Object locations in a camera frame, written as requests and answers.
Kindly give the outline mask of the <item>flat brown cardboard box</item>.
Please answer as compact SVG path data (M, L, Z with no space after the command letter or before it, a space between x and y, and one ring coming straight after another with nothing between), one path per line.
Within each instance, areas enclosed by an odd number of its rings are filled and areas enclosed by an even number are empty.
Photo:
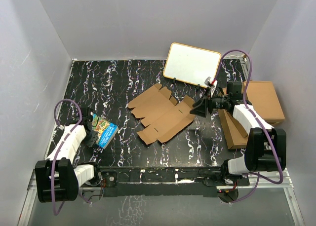
M248 139L246 130L226 110L219 110L218 113L228 148L245 148Z

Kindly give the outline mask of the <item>closed brown cardboard box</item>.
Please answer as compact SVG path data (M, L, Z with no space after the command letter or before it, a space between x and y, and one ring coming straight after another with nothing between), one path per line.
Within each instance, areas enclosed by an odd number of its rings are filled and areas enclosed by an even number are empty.
M271 81L250 81L246 90L257 114L267 123L278 125L285 121L275 87Z

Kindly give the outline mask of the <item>aluminium frame rail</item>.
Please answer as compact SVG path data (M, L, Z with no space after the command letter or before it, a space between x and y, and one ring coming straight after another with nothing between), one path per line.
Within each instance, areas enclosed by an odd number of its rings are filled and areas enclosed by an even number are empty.
M225 203L197 195L102 197L99 187L84 187L75 201L55 216L51 203L40 203L30 180L20 226L302 226L304 220L287 171L267 172L238 186L242 201Z

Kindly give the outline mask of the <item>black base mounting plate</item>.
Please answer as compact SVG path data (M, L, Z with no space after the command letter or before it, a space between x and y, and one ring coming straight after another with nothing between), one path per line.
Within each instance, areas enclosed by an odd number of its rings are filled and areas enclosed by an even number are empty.
M100 180L80 191L100 190L103 197L201 195L250 185L247 177L227 175L220 167L101 167Z

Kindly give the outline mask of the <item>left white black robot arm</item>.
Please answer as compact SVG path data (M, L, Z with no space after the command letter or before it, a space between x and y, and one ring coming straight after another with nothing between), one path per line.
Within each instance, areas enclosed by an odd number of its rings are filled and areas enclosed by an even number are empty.
M91 108L82 108L82 120L69 121L64 133L53 152L45 160L35 165L38 199L40 202L52 201L52 190L55 201L73 201L79 187L88 182L91 186L101 183L102 174L97 171L95 163L88 162L73 167L73 161L81 144L88 147L95 145L97 132L92 128L93 112Z

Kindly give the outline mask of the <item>whiteboard with wooden frame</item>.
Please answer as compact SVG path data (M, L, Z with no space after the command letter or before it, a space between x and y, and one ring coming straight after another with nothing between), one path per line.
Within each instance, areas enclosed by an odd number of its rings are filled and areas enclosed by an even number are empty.
M163 76L206 88L205 80L214 78L221 54L180 43L172 43L165 62Z

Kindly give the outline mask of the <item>blue treehouse book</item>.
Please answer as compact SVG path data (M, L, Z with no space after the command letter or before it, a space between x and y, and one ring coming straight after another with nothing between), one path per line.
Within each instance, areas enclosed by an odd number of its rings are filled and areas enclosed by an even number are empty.
M118 127L108 120L93 114L92 129L98 134L96 145L105 149L118 131Z

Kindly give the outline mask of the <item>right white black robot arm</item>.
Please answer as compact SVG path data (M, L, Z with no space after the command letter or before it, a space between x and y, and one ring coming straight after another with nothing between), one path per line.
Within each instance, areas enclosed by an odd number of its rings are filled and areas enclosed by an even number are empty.
M243 127L248 135L244 156L225 160L220 179L226 185L233 184L238 176L260 171L277 171L283 176L286 167L286 132L265 122L255 111L246 95L247 86L240 81L229 81L221 95L215 95L217 82L207 79L207 89L202 98L193 104L190 113L206 117L214 109L225 110Z

